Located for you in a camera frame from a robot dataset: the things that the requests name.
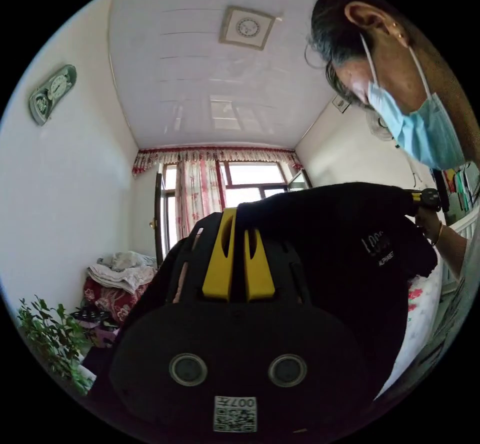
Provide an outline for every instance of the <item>pink floral curtain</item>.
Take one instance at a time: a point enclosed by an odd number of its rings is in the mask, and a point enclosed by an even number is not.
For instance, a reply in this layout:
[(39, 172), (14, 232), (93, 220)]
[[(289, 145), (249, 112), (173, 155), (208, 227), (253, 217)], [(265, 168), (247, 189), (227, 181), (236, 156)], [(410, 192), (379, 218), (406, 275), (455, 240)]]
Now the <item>pink floral curtain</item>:
[(212, 161), (242, 161), (242, 162), (283, 162), (294, 169), (303, 169), (295, 150), (260, 147), (183, 147), (141, 149), (133, 164), (132, 174), (148, 171), (159, 164), (177, 164), (183, 161), (199, 159)]
[(182, 160), (178, 163), (175, 187), (176, 231), (187, 237), (200, 219), (225, 207), (225, 184), (212, 159)]

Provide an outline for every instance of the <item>ear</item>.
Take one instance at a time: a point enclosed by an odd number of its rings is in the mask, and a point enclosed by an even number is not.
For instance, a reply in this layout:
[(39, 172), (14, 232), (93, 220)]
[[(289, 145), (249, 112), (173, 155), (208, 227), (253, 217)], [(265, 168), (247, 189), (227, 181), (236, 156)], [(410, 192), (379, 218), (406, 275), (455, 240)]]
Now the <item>ear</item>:
[(408, 47), (410, 37), (405, 27), (382, 9), (362, 1), (351, 1), (345, 6), (346, 18), (359, 28), (395, 38)]

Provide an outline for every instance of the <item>gold bracelet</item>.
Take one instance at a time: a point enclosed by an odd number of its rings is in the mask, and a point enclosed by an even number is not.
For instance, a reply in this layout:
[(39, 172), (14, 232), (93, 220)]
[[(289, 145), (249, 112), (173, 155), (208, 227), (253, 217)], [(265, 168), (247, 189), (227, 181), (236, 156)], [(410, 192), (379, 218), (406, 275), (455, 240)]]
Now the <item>gold bracelet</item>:
[(444, 229), (444, 224), (443, 224), (443, 222), (440, 221), (440, 230), (438, 232), (438, 237), (437, 237), (436, 241), (431, 244), (432, 246), (436, 246), (438, 244), (440, 236), (442, 235), (443, 229)]

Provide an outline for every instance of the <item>green plant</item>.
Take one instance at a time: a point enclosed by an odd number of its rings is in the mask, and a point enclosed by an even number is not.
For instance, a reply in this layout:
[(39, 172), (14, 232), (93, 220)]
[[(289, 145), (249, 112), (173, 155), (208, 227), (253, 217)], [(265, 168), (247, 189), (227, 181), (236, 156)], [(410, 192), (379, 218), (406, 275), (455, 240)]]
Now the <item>green plant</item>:
[[(92, 381), (79, 371), (80, 349), (88, 343), (82, 327), (72, 316), (65, 314), (62, 304), (57, 309), (49, 308), (43, 299), (35, 297), (36, 301), (31, 303), (34, 311), (25, 304), (25, 299), (20, 299), (20, 329), (48, 369), (86, 395)], [(51, 311), (56, 312), (57, 319)]]

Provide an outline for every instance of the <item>white floral bedsheet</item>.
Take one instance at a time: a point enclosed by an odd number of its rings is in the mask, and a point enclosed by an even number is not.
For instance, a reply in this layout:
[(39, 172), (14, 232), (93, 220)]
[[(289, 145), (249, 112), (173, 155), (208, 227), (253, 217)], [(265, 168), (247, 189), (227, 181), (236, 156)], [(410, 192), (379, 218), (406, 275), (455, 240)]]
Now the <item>white floral bedsheet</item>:
[(438, 264), (428, 278), (417, 277), (410, 282), (405, 338), (390, 377), (378, 396), (403, 374), (425, 346), (432, 333), (442, 293), (443, 260), (438, 252), (437, 258)]

